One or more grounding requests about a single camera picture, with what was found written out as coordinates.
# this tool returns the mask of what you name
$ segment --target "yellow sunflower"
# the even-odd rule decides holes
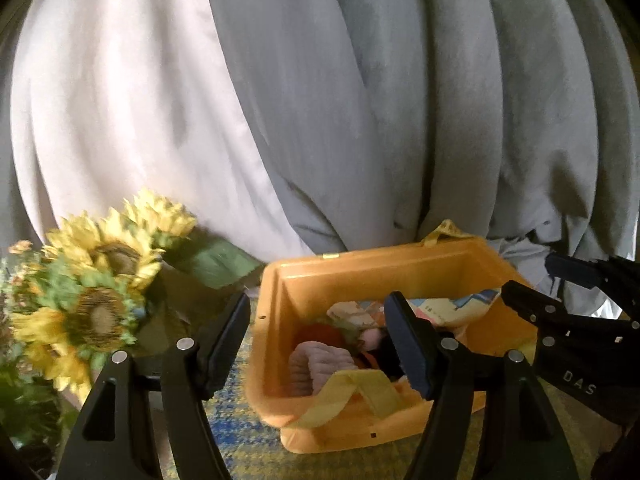
[[[62,219],[60,229],[47,233],[50,246],[45,255],[54,258],[62,251],[78,273],[89,266],[110,268],[114,274],[133,276],[132,288],[144,290],[160,270],[162,250],[152,248],[152,237],[140,229],[133,234],[115,209],[100,223],[86,212]]]
[[[38,277],[44,267],[38,261],[23,261],[5,274],[0,274],[0,293],[11,312],[33,312],[38,308],[36,296],[41,293]]]
[[[64,263],[64,258],[56,263]],[[144,299],[128,287],[129,278],[87,267],[73,276],[76,286],[59,283],[45,290],[42,306],[32,314],[10,314],[16,341],[26,344],[24,355],[57,390],[69,388],[84,402],[91,389],[91,369],[98,371],[107,355],[135,343],[136,311]]]
[[[19,242],[16,242],[14,245],[9,247],[9,253],[10,254],[23,254],[26,251],[30,251],[31,250],[31,245],[32,245],[32,243],[30,241],[28,241],[28,240],[20,240]]]
[[[196,225],[196,218],[182,204],[173,203],[148,189],[140,191],[133,204],[125,200],[124,207],[125,215],[163,248],[174,238],[186,238]]]
[[[69,390],[84,403],[91,390],[87,362],[76,355],[64,329],[65,314],[42,307],[33,314],[11,314],[14,339],[27,343],[24,355],[54,387]]]

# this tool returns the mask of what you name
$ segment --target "green leaf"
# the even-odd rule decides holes
[[[131,333],[129,332],[124,332],[121,336],[120,339],[122,341],[124,341],[127,345],[133,345],[136,343],[137,339],[135,336],[131,335]]]
[[[20,361],[0,359],[2,427],[21,446],[46,444],[52,453],[60,439],[58,396],[50,381],[20,372]]]
[[[177,249],[185,241],[184,238],[172,236],[169,233],[163,233],[158,230],[154,233],[153,238],[155,248],[161,248],[167,251]]]
[[[82,286],[90,287],[97,286],[100,280],[100,274],[97,271],[88,270],[82,276],[80,276],[80,283]]]
[[[78,350],[78,357],[84,361],[92,358],[93,351],[90,348],[81,348]]]
[[[38,296],[36,301],[38,301],[40,306],[48,306],[49,308],[56,307],[56,300],[50,294],[47,294],[46,296]]]
[[[224,238],[200,229],[194,230],[176,250],[167,251],[164,259],[175,269],[215,289],[233,285],[262,266]]]
[[[113,285],[114,290],[116,290],[123,296],[126,293],[128,286],[129,286],[129,280],[123,280],[122,278],[117,278],[116,280],[114,280],[114,285]],[[125,300],[125,302],[133,303],[133,300]]]
[[[106,352],[96,352],[91,357],[91,370],[93,370],[94,372],[100,372],[106,361]]]

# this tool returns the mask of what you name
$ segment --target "metal screw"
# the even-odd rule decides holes
[[[442,338],[442,341],[440,342],[440,345],[447,350],[455,350],[456,348],[458,348],[458,346],[460,346],[460,343],[458,343],[455,339],[453,339],[452,337],[444,337]]]
[[[524,361],[524,354],[520,350],[509,350],[507,356],[514,363],[521,363]]]
[[[111,360],[117,365],[119,365],[121,362],[125,361],[126,359],[127,359],[127,353],[124,350],[118,350],[117,352],[114,352],[113,355],[111,356]]]
[[[178,347],[178,350],[188,350],[194,345],[195,341],[190,337],[183,337],[182,339],[178,339],[178,342],[175,344]]]

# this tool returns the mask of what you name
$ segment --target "orange plastic basket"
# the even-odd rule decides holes
[[[480,238],[274,262],[264,271],[253,328],[245,386],[249,404],[265,423],[281,428],[284,447],[296,453],[373,446],[421,433],[431,403],[406,382],[396,383],[405,408],[383,420],[356,395],[320,428],[283,428],[305,413],[312,400],[287,396],[294,334],[337,301],[382,300],[394,290],[407,298],[461,298],[507,280],[526,283]],[[498,300],[467,328],[466,337],[471,350],[498,356],[535,339],[536,329]],[[484,394],[476,394],[474,409],[482,407]]]

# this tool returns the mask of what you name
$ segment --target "yellow fabric handle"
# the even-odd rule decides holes
[[[402,407],[402,400],[382,370],[340,370],[314,396],[311,407],[285,428],[318,428],[336,417],[354,393],[362,394],[369,409],[385,418]]]
[[[422,240],[422,244],[425,247],[432,247],[438,243],[440,237],[448,238],[478,238],[475,235],[470,235],[457,228],[457,226],[451,220],[443,220],[442,223],[431,231]]]

